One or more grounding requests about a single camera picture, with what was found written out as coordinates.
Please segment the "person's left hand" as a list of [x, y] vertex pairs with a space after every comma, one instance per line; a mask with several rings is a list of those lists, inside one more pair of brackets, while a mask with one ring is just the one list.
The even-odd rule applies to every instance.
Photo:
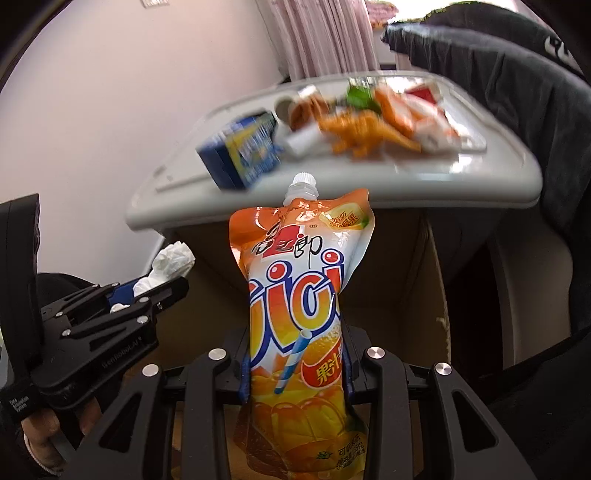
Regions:
[[[101, 408], [96, 399], [91, 400], [79, 415], [79, 428], [86, 436], [100, 420]], [[34, 461], [47, 473], [60, 476], [67, 461], [58, 452], [53, 439], [61, 432], [60, 422], [51, 410], [43, 410], [21, 422], [24, 442]]]

